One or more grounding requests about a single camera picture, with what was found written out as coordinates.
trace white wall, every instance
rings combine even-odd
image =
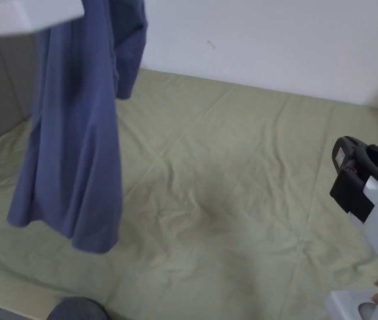
[[[146,0],[145,68],[378,106],[378,0]]]

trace hanging shirt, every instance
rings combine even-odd
[[[117,242],[122,213],[115,97],[128,99],[146,42],[142,0],[82,0],[83,18],[37,36],[32,131],[8,221],[43,220],[81,250]]]

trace bed sheet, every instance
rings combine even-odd
[[[378,145],[378,110],[143,70],[117,113],[124,215],[105,255],[7,224],[30,122],[0,137],[0,307],[45,319],[83,295],[134,320],[327,319],[331,290],[378,277],[329,196],[335,140]]]

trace crease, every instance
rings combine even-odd
[[[328,119],[332,119],[332,114],[334,113],[334,109],[331,108],[330,109],[330,112],[329,112],[329,115],[328,115]],[[288,302],[288,297],[290,295],[290,288],[293,284],[293,281],[294,281],[294,277],[296,275],[296,270],[300,264],[300,259],[301,259],[301,253],[303,252],[303,248],[305,246],[305,243],[306,243],[306,238],[307,238],[307,228],[309,226],[309,223],[310,223],[310,220],[311,220],[311,217],[312,217],[312,205],[313,205],[313,197],[315,195],[315,192],[316,192],[316,188],[318,186],[318,177],[319,177],[319,172],[320,172],[320,168],[321,168],[321,163],[322,163],[322,160],[325,156],[325,147],[326,147],[326,141],[328,139],[328,132],[330,130],[330,127],[331,127],[331,121],[328,122],[328,125],[327,125],[327,128],[325,130],[325,134],[324,134],[324,139],[323,139],[323,148],[321,150],[321,156],[319,157],[319,160],[318,160],[318,170],[316,172],[316,177],[315,177],[315,182],[314,182],[314,188],[312,190],[312,194],[311,194],[311,204],[309,206],[309,212],[308,212],[308,218],[306,219],[306,228],[305,228],[305,235],[303,236],[303,239],[301,241],[301,244],[300,244],[300,248],[298,250],[298,253],[297,253],[297,258],[296,258],[296,265],[294,266],[294,269],[293,269],[293,272],[291,274],[291,277],[290,277],[290,281],[288,282],[288,290],[286,291],[285,293],[285,298],[283,300],[283,303],[282,303],[282,308],[281,308],[281,311],[279,313],[279,319],[282,320],[282,315],[283,315],[283,312],[285,310],[285,306],[286,306],[286,303]]]

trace sticker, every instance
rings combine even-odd
[[[342,148],[339,148],[338,153],[336,155],[336,161],[337,161],[338,167],[342,165],[343,160],[345,160],[345,153],[343,152]]]

